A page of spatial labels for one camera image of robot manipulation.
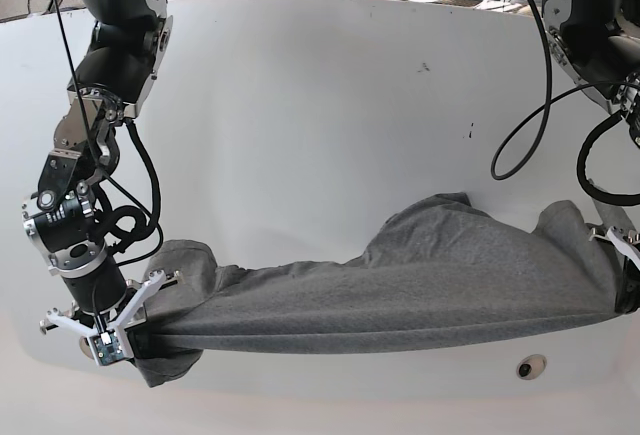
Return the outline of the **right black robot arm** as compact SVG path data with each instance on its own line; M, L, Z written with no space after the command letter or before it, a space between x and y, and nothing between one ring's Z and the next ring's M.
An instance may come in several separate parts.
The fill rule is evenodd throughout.
M161 192L136 118L156 81L173 20L167 0L83 0L95 25L86 54L70 64L69 111L56 127L53 149L36 191L22 205L27 237L50 274L72 297L70 310L51 309L42 331L78 335L100 366L130 360L130 332L146 321L145 302L173 282L165 273L128 281L126 251L161 236ZM149 205L129 197L110 202L104 185L120 161L116 132L125 128L150 180Z

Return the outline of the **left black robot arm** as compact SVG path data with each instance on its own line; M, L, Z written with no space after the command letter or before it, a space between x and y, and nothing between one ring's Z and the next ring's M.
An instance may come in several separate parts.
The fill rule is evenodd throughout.
M608 114L583 142L576 175L592 200L634 207L637 194L612 194L587 177L587 159L598 138L621 121L639 144L639 41L625 33L620 17L639 20L639 5L624 13L624 0L542 0L542 17L552 53L578 89Z

